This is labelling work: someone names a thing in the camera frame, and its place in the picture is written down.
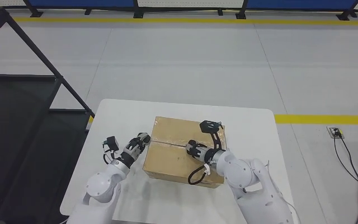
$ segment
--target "electrical cable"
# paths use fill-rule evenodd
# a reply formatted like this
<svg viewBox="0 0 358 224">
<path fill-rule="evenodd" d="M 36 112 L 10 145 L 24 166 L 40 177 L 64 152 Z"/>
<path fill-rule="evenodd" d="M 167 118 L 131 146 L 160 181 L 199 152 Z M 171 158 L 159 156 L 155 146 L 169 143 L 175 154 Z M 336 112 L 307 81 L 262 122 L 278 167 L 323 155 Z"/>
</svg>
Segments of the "electrical cable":
<svg viewBox="0 0 358 224">
<path fill-rule="evenodd" d="M 333 136 L 333 142 L 334 142 L 334 144 L 335 144 L 336 155 L 337 155 L 338 160 L 340 161 L 341 165 L 342 165 L 343 168 L 347 171 L 347 173 L 353 177 L 353 179 L 355 179 L 356 181 L 358 181 L 358 179 L 355 178 L 355 177 L 351 174 L 351 172 L 348 171 L 348 169 L 346 168 L 346 166 L 345 166 L 345 165 L 343 164 L 343 162 L 341 161 L 340 156 L 338 155 L 337 147 L 336 147 L 336 134 Z M 354 168 L 353 162 L 352 162 L 351 153 L 350 153 L 350 151 L 348 150 L 347 146 L 346 146 L 346 149 L 347 149 L 347 152 L 348 152 L 349 157 L 350 157 L 351 165 L 352 165 L 352 167 L 353 167 L 355 173 L 357 173 L 356 170 L 355 170 L 355 168 Z"/>
<path fill-rule="evenodd" d="M 65 220 L 65 221 L 60 222 L 59 224 L 64 224 L 64 223 L 66 223 L 66 222 L 67 222 L 67 220 L 68 220 L 68 218 L 66 218 L 66 220 Z"/>
<path fill-rule="evenodd" d="M 266 166 L 267 166 L 268 176 L 270 177 L 270 180 L 271 180 L 272 184 L 274 185 L 274 188 L 275 188 L 276 191 L 279 193 L 280 198 L 281 198 L 286 204 L 288 204 L 289 206 L 291 206 L 291 208 L 293 208 L 293 210 L 295 211 L 295 213 L 296 213 L 296 215 L 297 215 L 298 222 L 299 222 L 299 224 L 301 224 L 301 223 L 302 223 L 302 222 L 301 222 L 301 218 L 300 218 L 300 216 L 298 215 L 298 212 L 297 212 L 296 208 L 295 208 L 292 204 L 290 204 L 288 201 L 286 201 L 286 199 L 284 198 L 283 193 L 280 191 L 279 187 L 276 185 L 276 183 L 274 182 L 273 178 L 271 177 L 271 174 L 270 174 L 270 160 L 268 161 L 268 163 L 267 163 Z"/>
<path fill-rule="evenodd" d="M 105 150 L 105 144 L 102 144 L 103 147 L 103 160 L 105 161 L 106 164 L 109 164 L 110 162 L 112 162 L 111 158 L 107 155 L 107 152 L 110 150 Z"/>
<path fill-rule="evenodd" d="M 358 173 L 357 173 L 357 171 L 356 171 L 356 168 L 355 168 L 354 165 L 353 165 L 351 152 L 349 151 L 349 149 L 348 149 L 348 147 L 347 147 L 345 141 L 343 140 L 343 138 L 342 138 L 342 137 L 340 137 L 340 138 L 341 138 L 341 140 L 342 140 L 343 144 L 345 145 L 346 150 L 347 150 L 347 152 L 348 152 L 349 160 L 350 160 L 350 162 L 351 162 L 351 166 L 352 166 L 352 168 L 353 168 L 353 171 L 354 171 L 354 173 L 355 173 L 355 174 L 357 175 L 357 177 L 358 177 Z"/>
<path fill-rule="evenodd" d="M 200 183 L 200 182 L 204 179 L 204 177 L 206 176 L 206 173 L 203 173 L 202 176 L 201 176 L 201 178 L 200 178 L 198 181 L 196 181 L 196 182 L 191 182 L 191 178 L 194 176 L 194 174 L 196 174 L 197 172 L 199 172 L 200 170 L 202 170 L 204 167 L 205 167 L 205 166 L 202 165 L 202 166 L 200 166 L 199 168 L 197 168 L 196 170 L 194 170 L 193 172 L 191 172 L 191 174 L 188 176 L 188 183 L 189 183 L 190 185 L 196 185 L 196 184 Z"/>
</svg>

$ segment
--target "gray floor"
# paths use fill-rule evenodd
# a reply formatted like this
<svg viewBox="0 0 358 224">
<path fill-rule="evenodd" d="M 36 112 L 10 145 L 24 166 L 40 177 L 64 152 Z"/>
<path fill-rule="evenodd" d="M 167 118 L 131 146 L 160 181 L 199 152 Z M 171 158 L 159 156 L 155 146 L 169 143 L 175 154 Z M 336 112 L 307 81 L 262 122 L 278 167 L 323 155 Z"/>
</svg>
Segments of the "gray floor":
<svg viewBox="0 0 358 224">
<path fill-rule="evenodd" d="M 82 13 L 53 11 L 44 16 L 82 17 Z M 19 11 L 13 15 L 28 16 Z M 94 12 L 94 16 L 132 14 Z M 254 12 L 250 16 L 282 18 Z M 286 19 L 307 17 L 336 19 L 329 13 L 291 14 Z M 94 111 L 102 99 L 113 98 L 267 108 L 275 114 L 358 114 L 357 26 L 20 25 Z M 6 25 L 0 29 L 0 52 L 1 73 L 50 74 Z M 81 108 L 64 88 L 52 107 Z M 336 159 L 327 125 L 277 126 L 294 203 L 302 223 L 355 223 L 358 183 Z M 358 166 L 358 128 L 340 127 Z M 338 150 L 348 164 L 340 143 Z"/>
</svg>

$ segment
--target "black metal pole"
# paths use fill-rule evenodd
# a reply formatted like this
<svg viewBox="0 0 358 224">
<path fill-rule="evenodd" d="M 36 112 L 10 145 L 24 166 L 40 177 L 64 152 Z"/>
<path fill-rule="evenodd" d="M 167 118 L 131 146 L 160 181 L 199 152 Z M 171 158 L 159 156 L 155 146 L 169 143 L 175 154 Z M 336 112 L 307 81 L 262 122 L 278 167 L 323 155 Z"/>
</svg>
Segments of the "black metal pole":
<svg viewBox="0 0 358 224">
<path fill-rule="evenodd" d="M 133 18 L 143 18 L 144 12 L 140 10 L 138 0 L 133 0 L 134 15 Z"/>
<path fill-rule="evenodd" d="M 15 20 L 7 13 L 7 23 L 17 33 L 17 35 L 31 48 L 31 50 L 40 58 L 40 60 L 50 69 L 50 71 L 56 76 L 56 78 L 62 81 L 62 84 L 66 89 L 76 98 L 76 100 L 83 106 L 83 108 L 90 113 L 92 117 L 95 117 L 94 112 L 87 106 L 87 104 L 81 99 L 81 97 L 75 92 L 70 84 L 64 79 L 64 77 L 57 71 L 57 69 L 51 64 L 47 57 L 41 52 L 29 36 L 22 30 L 22 28 L 15 22 Z"/>
<path fill-rule="evenodd" d="M 0 28 L 5 24 L 6 22 L 6 13 L 3 10 L 3 7 L 0 7 Z"/>
<path fill-rule="evenodd" d="M 355 14 L 355 13 L 354 13 L 354 8 L 357 6 L 357 4 L 358 4 L 358 0 L 356 0 L 356 1 L 352 4 L 352 6 L 351 6 L 349 9 L 343 11 L 342 14 L 339 14 L 339 15 L 336 15 L 336 16 L 337 16 L 340 20 L 349 21 L 348 16 Z"/>
<path fill-rule="evenodd" d="M 223 9 L 222 9 L 222 8 L 219 8 L 219 9 L 218 9 L 218 15 L 219 15 L 219 16 L 224 15 L 224 14 L 223 14 Z"/>
<path fill-rule="evenodd" d="M 89 14 L 91 14 L 91 12 L 92 12 L 92 9 L 88 8 L 88 9 L 86 9 L 86 11 L 84 12 L 84 14 L 85 14 L 86 16 L 88 16 Z"/>
<path fill-rule="evenodd" d="M 240 12 L 235 14 L 237 19 L 241 19 L 241 20 L 246 19 L 245 10 L 247 7 L 247 2 L 248 2 L 248 0 L 244 0 L 244 2 L 242 3 Z"/>
<path fill-rule="evenodd" d="M 32 4 L 29 2 L 29 0 L 23 0 L 26 7 L 31 11 L 32 15 L 30 17 L 41 17 L 44 12 L 39 12 Z"/>
</svg>

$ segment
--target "white table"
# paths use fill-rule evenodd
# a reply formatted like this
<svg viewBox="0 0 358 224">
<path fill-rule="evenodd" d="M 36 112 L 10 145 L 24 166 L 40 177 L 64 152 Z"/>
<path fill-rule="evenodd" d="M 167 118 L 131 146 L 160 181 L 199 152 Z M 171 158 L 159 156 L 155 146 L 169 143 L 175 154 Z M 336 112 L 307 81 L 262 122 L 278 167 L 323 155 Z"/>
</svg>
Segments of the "white table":
<svg viewBox="0 0 358 224">
<path fill-rule="evenodd" d="M 100 103 L 62 201 L 62 214 L 71 214 L 88 178 L 106 168 L 102 141 L 115 136 L 122 148 L 139 132 L 151 134 L 156 116 L 221 121 L 225 125 L 227 146 L 236 157 L 259 158 L 264 163 L 270 160 L 272 178 L 285 199 L 293 204 L 275 118 L 270 110 L 105 99 Z M 122 182 L 113 220 L 158 224 L 246 223 L 227 184 L 209 189 L 150 179 L 142 170 L 146 154 L 147 149 Z"/>
</svg>

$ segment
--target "cardboard box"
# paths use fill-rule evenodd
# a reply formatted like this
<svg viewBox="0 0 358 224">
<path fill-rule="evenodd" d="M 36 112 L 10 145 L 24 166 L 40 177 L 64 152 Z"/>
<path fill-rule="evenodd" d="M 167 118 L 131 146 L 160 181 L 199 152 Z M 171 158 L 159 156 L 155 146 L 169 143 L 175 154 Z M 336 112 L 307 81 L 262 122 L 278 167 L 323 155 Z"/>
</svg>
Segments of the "cardboard box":
<svg viewBox="0 0 358 224">
<path fill-rule="evenodd" d="M 186 153 L 185 145 L 193 139 L 197 142 L 213 147 L 210 134 L 202 133 L 200 122 L 173 118 L 156 117 L 148 153 L 144 161 L 143 170 L 150 178 L 186 183 L 188 176 L 203 164 Z M 226 149 L 224 130 L 218 132 L 222 148 Z M 205 169 L 192 177 L 192 181 L 201 178 Z M 216 188 L 224 183 L 224 178 L 214 170 L 206 176 L 198 186 Z"/>
</svg>

